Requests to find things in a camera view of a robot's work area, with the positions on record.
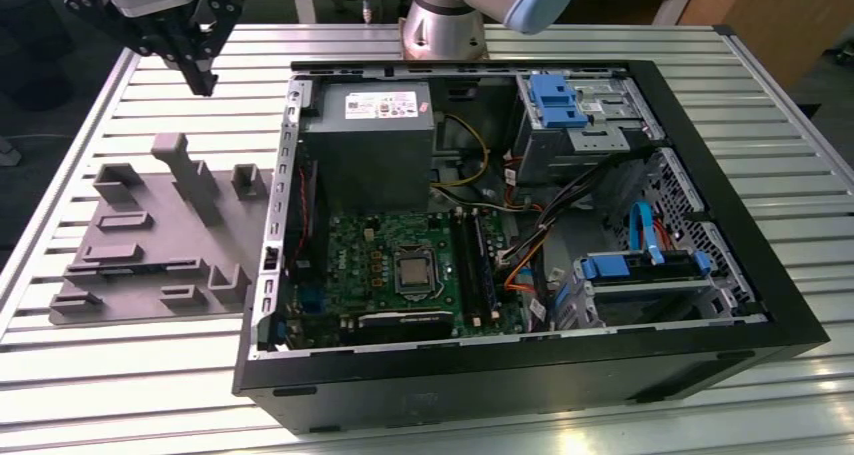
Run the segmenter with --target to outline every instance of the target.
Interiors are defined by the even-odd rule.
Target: green motherboard
[[[340,345],[338,327],[345,328],[357,316],[377,312],[450,312],[450,337],[523,331],[515,293],[501,291],[500,280],[492,279],[490,273],[488,283],[501,302],[486,319],[472,323],[465,313],[470,301],[464,297],[480,295],[461,289],[452,218],[450,213],[424,213],[338,216],[329,220],[325,285],[322,293],[310,295],[317,299],[310,307],[316,315],[302,319],[313,347]],[[490,258],[506,246],[501,219],[494,211],[485,210],[477,219]]]

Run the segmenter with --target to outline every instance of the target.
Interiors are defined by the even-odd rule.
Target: ram slot
[[[477,308],[482,321],[497,319],[497,295],[494,293],[494,283],[492,280],[492,262],[485,244],[485,232],[480,223],[480,214],[472,211],[468,217],[469,233],[472,237],[470,254],[477,290]]]
[[[468,249],[466,236],[466,214],[461,211],[450,210],[450,245],[453,247],[453,262],[456,265],[456,279],[458,280],[460,302],[462,307],[462,318],[466,324],[480,325],[480,312],[473,301],[477,299],[477,285],[473,278],[474,267]]]

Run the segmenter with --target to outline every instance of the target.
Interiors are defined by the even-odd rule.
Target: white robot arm
[[[142,56],[157,54],[180,70],[196,95],[213,93],[210,62],[220,53],[245,0],[65,0],[67,9]],[[409,58],[470,60],[485,49],[480,12],[506,28],[536,33],[569,0],[413,0],[402,38]],[[201,28],[206,4],[216,18]]]
[[[413,0],[402,27],[408,58],[472,60],[485,49],[482,17],[524,34],[540,32],[569,0]]]

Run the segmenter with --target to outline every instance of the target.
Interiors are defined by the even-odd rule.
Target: metal table
[[[94,210],[100,164],[162,171],[146,155],[152,133],[184,131],[212,170],[270,168],[290,60],[398,57],[392,26],[242,26],[216,60],[210,99],[190,96],[160,60],[118,59],[0,276],[0,451],[849,453],[854,174],[740,42],[701,27],[555,28],[529,38],[489,28],[486,39],[496,59],[657,63],[832,341],[680,402],[297,439],[230,395],[237,317],[51,327],[46,307]]]

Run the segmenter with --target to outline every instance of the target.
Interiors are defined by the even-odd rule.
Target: blue drive bay latch
[[[577,94],[563,75],[531,75],[528,79],[531,102],[540,113],[545,128],[584,128],[587,115],[577,108]]]

